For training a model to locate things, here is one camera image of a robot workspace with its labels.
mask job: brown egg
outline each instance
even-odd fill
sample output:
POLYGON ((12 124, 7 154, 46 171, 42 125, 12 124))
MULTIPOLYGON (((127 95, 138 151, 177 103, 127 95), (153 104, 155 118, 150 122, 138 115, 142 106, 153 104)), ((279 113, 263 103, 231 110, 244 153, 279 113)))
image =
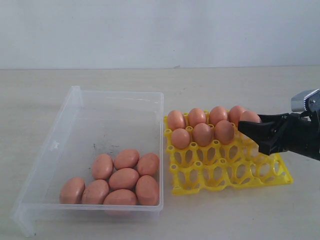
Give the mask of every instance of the brown egg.
POLYGON ((107 180, 114 170, 114 162, 108 154, 100 154, 96 157, 91 166, 91 173, 94 179, 107 180))
POLYGON ((198 124, 205 124, 207 122, 205 112, 201 108, 193 108, 188 114, 188 122, 193 128, 198 124))
POLYGON ((200 146, 208 146, 212 141, 213 131, 205 123, 199 123, 193 128, 192 136, 193 140, 200 146))
POLYGON ((152 176, 144 175, 136 183, 135 193, 141 205, 157 205, 160 195, 159 184, 152 176))
POLYGON ((247 110, 241 114, 240 121, 261 123, 261 118, 255 112, 247 110))
POLYGON ((128 189, 119 189, 110 192, 103 201, 103 204, 105 205, 137 205, 137 203, 137 196, 128 189))
POLYGON ((223 106, 214 107, 209 115, 209 123, 215 126, 222 120, 228 120, 228 112, 223 106))
POLYGON ((245 110, 242 106, 234 106, 231 108, 228 114, 229 121, 238 127, 240 116, 245 110))
POLYGON ((190 134, 183 128, 178 128, 171 134, 171 144, 177 149, 185 149, 189 146, 190 142, 190 134))
POLYGON ((175 129, 185 129, 187 126, 184 115, 178 110, 169 112, 167 122, 168 128, 172 131, 175 129))
POLYGON ((221 144, 230 144, 235 137, 235 129, 231 122, 222 120, 218 122, 214 128, 214 138, 219 140, 221 144))
POLYGON ((60 190, 60 203, 80 204, 85 188, 85 181, 81 177, 75 176, 69 179, 60 190))
POLYGON ((136 166, 136 169, 138 170, 138 173, 140 176, 143 175, 150 175, 153 176, 157 173, 159 169, 159 157, 150 152, 146 155, 143 155, 136 166))
POLYGON ((109 185, 105 180, 98 179, 86 186, 82 194, 83 204, 102 204, 109 193, 109 185))
POLYGON ((118 156, 116 156, 114 160, 114 167, 117 170, 124 168, 133 168, 137 164, 139 157, 140 154, 136 149, 125 149, 119 152, 118 156))
POLYGON ((139 173, 132 168, 122 168, 114 172, 109 179, 109 186, 113 190, 132 189, 139 179, 139 173))

